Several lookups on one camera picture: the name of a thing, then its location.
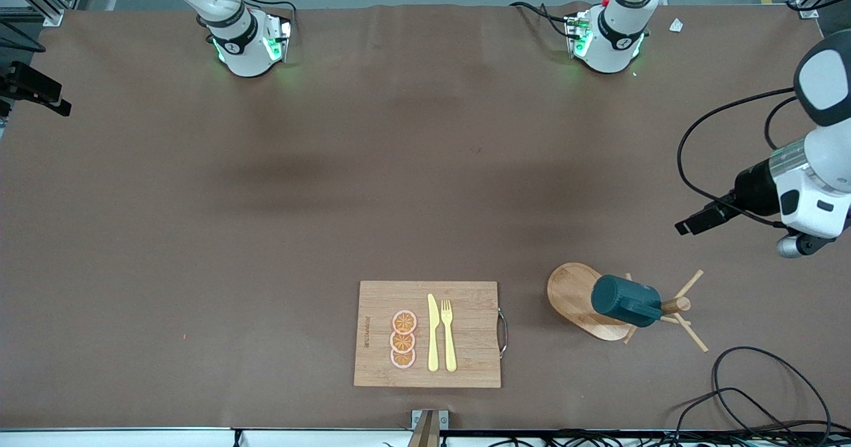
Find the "citrus slice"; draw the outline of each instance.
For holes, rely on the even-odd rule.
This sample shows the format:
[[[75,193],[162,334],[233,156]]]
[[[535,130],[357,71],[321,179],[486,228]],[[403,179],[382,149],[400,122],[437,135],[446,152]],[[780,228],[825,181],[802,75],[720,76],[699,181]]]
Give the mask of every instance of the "citrus slice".
[[[399,334],[394,332],[390,335],[390,348],[400,354],[410,353],[416,339],[413,334]]]
[[[414,361],[417,359],[417,352],[415,350],[411,350],[410,353],[396,353],[394,351],[390,352],[390,362],[393,363],[399,369],[407,369],[408,367],[414,365]]]
[[[398,334],[411,334],[417,327],[417,317],[411,311],[398,311],[393,316],[393,330]]]

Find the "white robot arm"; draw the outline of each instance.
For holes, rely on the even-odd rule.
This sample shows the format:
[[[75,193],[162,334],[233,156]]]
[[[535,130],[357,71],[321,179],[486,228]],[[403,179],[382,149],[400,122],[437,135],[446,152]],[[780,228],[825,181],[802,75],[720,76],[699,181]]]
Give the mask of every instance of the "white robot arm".
[[[289,20],[246,7],[243,0],[183,0],[197,11],[219,52],[235,75],[257,76],[286,57]]]
[[[851,29],[835,33],[804,56],[795,92],[816,128],[739,173],[724,202],[677,224],[699,234],[748,210],[779,213],[789,235],[778,253],[796,258],[832,243],[851,225]]]
[[[611,0],[568,20],[568,51],[594,71],[617,73],[638,56],[647,22],[660,0]]]

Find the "knife blade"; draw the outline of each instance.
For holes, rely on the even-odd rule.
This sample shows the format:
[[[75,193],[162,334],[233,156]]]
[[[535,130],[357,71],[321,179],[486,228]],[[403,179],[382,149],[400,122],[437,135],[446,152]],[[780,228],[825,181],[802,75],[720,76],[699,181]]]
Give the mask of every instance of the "knife blade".
[[[431,293],[428,295],[428,369],[437,372],[437,326],[440,325],[440,311],[437,310],[437,301]]]

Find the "wooden stand base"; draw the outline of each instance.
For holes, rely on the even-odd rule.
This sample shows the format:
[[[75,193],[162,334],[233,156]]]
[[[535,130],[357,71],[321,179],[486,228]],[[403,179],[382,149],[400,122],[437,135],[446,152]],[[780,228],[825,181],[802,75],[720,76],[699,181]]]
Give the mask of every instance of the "wooden stand base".
[[[603,341],[620,341],[629,333],[630,325],[597,314],[590,304],[590,293],[600,277],[599,272],[584,264],[560,265],[550,274],[547,297],[557,313],[588,334]]]

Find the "table surface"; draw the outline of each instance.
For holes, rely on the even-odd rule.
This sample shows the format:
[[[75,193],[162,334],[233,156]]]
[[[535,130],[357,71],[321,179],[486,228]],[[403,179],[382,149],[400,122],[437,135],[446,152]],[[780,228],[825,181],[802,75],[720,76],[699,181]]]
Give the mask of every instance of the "table surface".
[[[72,116],[18,104],[0,143],[0,426],[395,428],[448,408],[454,428],[671,428],[742,344],[847,422],[851,240],[791,261],[745,219],[673,226],[704,204],[677,176],[685,128],[790,86],[817,26],[763,5],[662,7],[650,27],[601,75],[514,8],[304,11],[298,65],[239,79],[191,13],[67,13],[34,66]],[[720,194],[767,157],[778,101],[702,126],[693,181]],[[811,128],[791,105],[775,140]],[[687,319],[710,353],[672,325],[628,347],[584,334],[547,301],[565,262],[663,296],[703,269]],[[352,386],[365,279],[498,281],[503,387]],[[721,383],[821,417],[760,357]],[[685,426],[733,425],[710,403]]]

